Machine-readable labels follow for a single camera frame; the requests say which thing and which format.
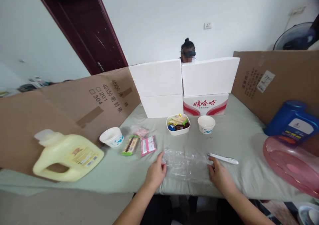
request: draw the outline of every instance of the door handle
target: door handle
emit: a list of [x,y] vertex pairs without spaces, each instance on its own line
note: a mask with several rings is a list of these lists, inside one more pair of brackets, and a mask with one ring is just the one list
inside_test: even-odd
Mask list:
[[100,67],[101,71],[104,71],[103,66],[98,62],[97,65]]

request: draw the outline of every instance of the table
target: table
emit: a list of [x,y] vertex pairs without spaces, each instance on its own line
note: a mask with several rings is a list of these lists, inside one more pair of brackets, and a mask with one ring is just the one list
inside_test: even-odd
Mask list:
[[[123,122],[120,129],[124,142],[118,148],[103,147],[105,157],[100,164],[79,181],[52,183],[15,171],[0,172],[0,189],[23,193],[29,189],[68,188],[83,189],[99,193],[136,192],[142,185],[149,165],[166,149],[184,151],[185,154],[205,156],[207,152],[231,157],[239,165],[221,162],[232,174],[239,190],[248,198],[280,201],[311,201],[311,197],[300,192],[277,176],[263,156],[263,123],[236,97],[229,95],[225,115],[216,115],[211,134],[204,135],[198,129],[198,116],[190,116],[190,130],[178,136],[170,135],[166,118],[148,119],[141,105]],[[130,135],[130,127],[140,124],[155,135],[158,150],[141,158],[140,148],[133,156],[121,156]],[[194,183],[167,176],[158,189],[161,194],[186,194],[222,197],[212,185]]]

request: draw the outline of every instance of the white foam box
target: white foam box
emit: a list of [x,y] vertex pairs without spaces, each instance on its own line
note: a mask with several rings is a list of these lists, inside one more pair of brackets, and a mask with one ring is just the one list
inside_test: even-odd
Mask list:
[[185,115],[224,115],[228,93],[183,97]]
[[183,64],[184,96],[230,93],[239,60],[239,57],[223,57]]
[[167,118],[183,113],[183,95],[140,97],[147,118]]
[[129,66],[140,97],[183,94],[180,59]]

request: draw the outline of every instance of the yellow plastic bottle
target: yellow plastic bottle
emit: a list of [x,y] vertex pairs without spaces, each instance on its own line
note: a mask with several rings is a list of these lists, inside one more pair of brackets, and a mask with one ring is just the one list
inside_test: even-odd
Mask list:
[[[45,149],[33,166],[33,173],[52,180],[74,182],[85,176],[102,160],[104,152],[80,135],[63,135],[50,129],[35,134]],[[60,163],[69,169],[64,173],[48,170]]]

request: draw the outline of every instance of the blue bottle label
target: blue bottle label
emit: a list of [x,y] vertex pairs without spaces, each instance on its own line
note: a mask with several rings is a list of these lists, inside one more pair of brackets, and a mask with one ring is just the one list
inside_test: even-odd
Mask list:
[[292,138],[295,141],[300,141],[305,136],[310,135],[313,131],[314,128],[312,125],[303,120],[295,118],[288,124],[285,131],[282,132],[282,135]]

